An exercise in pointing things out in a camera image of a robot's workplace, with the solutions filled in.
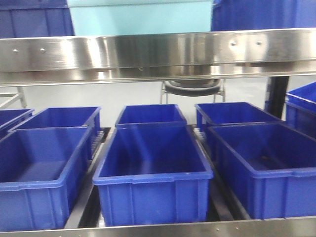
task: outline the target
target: blue plastic bin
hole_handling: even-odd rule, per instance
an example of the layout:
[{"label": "blue plastic bin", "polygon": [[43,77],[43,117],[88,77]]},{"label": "blue plastic bin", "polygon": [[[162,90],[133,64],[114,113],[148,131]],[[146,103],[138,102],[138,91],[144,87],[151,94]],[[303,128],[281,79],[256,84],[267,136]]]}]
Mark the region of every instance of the blue plastic bin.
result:
[{"label": "blue plastic bin", "polygon": [[210,30],[213,0],[68,0],[75,33],[137,35]]},{"label": "blue plastic bin", "polygon": [[316,27],[316,0],[216,0],[212,30]]},{"label": "blue plastic bin", "polygon": [[107,226],[204,221],[212,170],[186,126],[116,129],[93,183]]},{"label": "blue plastic bin", "polygon": [[316,215],[316,140],[283,124],[210,127],[212,160],[255,219]]},{"label": "blue plastic bin", "polygon": [[66,0],[0,1],[0,38],[73,35]]},{"label": "blue plastic bin", "polygon": [[225,126],[240,123],[282,122],[277,117],[247,102],[196,104],[197,127]]},{"label": "blue plastic bin", "polygon": [[17,129],[45,128],[45,127],[92,127],[91,144],[100,131],[101,107],[50,107],[30,117],[11,131]]},{"label": "blue plastic bin", "polygon": [[286,102],[286,124],[316,138],[316,112]]},{"label": "blue plastic bin", "polygon": [[135,125],[185,126],[186,119],[177,105],[129,105],[125,106],[115,123],[117,128]]},{"label": "blue plastic bin", "polygon": [[32,116],[33,109],[0,110],[0,139],[7,135],[8,131]]},{"label": "blue plastic bin", "polygon": [[290,103],[316,112],[316,81],[291,90],[286,95]]},{"label": "blue plastic bin", "polygon": [[17,130],[0,140],[0,231],[64,227],[87,170],[90,130]]}]

